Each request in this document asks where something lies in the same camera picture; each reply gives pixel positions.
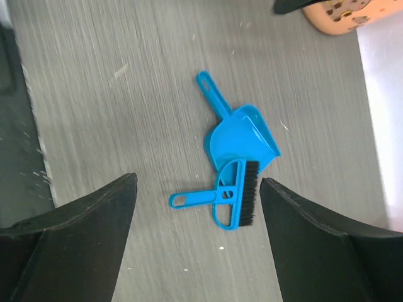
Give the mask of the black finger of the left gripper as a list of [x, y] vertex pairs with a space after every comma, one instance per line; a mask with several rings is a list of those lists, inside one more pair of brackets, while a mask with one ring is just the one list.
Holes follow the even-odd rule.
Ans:
[[318, 0], [274, 0], [273, 12], [275, 14], [288, 14], [315, 3], [318, 3]]

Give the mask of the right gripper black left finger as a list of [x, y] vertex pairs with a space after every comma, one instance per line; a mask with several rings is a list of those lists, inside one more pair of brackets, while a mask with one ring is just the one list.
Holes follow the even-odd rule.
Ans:
[[127, 173], [1, 230], [2, 301], [111, 301], [137, 199]]

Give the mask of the blue hand brush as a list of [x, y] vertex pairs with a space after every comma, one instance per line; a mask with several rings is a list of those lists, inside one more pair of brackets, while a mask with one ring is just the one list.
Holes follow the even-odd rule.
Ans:
[[[233, 167], [233, 185], [222, 184], [224, 172]], [[215, 187], [211, 190], [174, 193], [169, 199], [170, 207], [181, 210], [185, 208], [212, 206], [212, 217], [218, 227], [225, 231], [234, 231], [239, 227], [252, 225], [258, 185], [259, 162], [247, 159], [232, 159], [218, 172]], [[218, 218], [218, 207], [229, 205], [231, 207], [230, 222], [222, 224]]]

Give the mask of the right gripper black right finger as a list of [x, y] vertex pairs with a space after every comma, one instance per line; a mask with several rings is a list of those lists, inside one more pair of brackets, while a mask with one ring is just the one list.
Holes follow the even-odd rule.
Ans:
[[260, 185], [284, 301], [401, 301], [402, 234], [343, 216], [272, 178]]

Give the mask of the blue plastic dustpan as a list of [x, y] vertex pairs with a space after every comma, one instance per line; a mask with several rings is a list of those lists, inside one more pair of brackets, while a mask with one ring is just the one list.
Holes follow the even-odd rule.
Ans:
[[259, 172], [281, 155], [270, 129], [257, 107], [246, 104], [232, 109], [207, 71], [196, 76], [196, 83], [219, 118], [218, 125], [204, 140], [205, 153], [219, 171], [232, 159], [259, 162]]

